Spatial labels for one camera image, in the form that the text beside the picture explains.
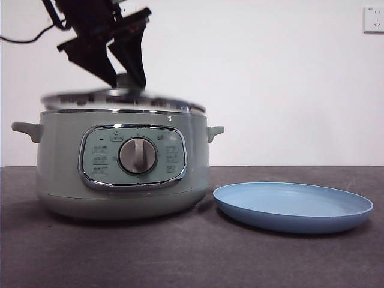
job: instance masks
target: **glass lid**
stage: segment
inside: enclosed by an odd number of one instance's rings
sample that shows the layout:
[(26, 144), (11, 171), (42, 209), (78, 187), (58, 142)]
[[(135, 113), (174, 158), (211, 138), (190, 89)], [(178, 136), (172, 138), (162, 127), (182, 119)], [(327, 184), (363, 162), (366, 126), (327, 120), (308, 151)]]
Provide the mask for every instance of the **glass lid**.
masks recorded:
[(124, 112), (148, 110), (204, 114), (203, 106), (182, 100), (162, 97), (140, 89), (116, 88), (86, 93), (67, 93), (45, 96), (41, 99), (50, 111), (94, 110)]

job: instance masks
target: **button icon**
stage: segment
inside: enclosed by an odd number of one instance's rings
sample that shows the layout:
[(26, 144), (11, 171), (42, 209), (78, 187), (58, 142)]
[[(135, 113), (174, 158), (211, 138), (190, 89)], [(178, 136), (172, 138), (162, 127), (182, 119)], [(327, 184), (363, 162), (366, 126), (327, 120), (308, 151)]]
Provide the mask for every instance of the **button icon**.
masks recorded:
[(102, 156), (102, 157), (94, 157), (92, 159), (92, 164), (93, 165), (108, 165), (107, 163), (107, 157)]
[(110, 140), (113, 142), (121, 142), (124, 140), (124, 136), (120, 132), (116, 131), (110, 136)]
[(166, 146), (167, 153), (177, 153), (179, 152), (179, 148), (175, 145)]
[(92, 169), (93, 175), (108, 175), (107, 173), (108, 167), (95, 167)]
[(92, 148), (93, 154), (108, 154), (108, 147), (107, 146), (94, 146)]
[(178, 172), (178, 168), (176, 165), (167, 165), (167, 173), (175, 173)]
[(167, 163), (178, 163), (179, 158), (177, 154), (168, 154), (166, 155)]

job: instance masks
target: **control panel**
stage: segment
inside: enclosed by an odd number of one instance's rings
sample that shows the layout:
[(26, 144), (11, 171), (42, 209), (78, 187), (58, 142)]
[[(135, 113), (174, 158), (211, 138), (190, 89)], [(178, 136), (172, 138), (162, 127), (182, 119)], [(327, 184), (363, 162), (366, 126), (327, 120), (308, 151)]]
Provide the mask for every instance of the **control panel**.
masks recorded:
[(171, 127), (97, 126), (82, 140), (79, 172), (93, 188), (158, 185), (181, 179), (186, 169), (184, 138)]

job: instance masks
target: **cooker base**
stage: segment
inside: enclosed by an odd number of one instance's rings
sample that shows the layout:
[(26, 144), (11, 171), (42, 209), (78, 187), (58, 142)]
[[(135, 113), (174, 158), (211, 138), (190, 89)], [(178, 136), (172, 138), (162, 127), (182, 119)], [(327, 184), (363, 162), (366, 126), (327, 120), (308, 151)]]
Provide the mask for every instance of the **cooker base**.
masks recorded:
[(84, 199), (53, 196), (38, 192), (40, 200), (52, 212), (89, 220), (129, 220), (156, 217), (185, 210), (201, 201), (207, 189), (161, 196)]

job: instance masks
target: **white wall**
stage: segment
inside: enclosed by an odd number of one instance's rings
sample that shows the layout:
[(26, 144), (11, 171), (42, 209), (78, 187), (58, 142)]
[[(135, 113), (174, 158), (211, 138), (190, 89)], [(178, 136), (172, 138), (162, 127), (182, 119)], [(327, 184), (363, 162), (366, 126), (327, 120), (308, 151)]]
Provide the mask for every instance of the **white wall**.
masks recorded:
[[(384, 165), (384, 35), (362, 33), (358, 0), (139, 0), (147, 88), (207, 108), (226, 133), (212, 165)], [(40, 1), (2, 0), (1, 33), (48, 25)], [(35, 165), (36, 144), (13, 121), (38, 123), (40, 97), (104, 83), (67, 61), (52, 30), (1, 44), (1, 165)]]

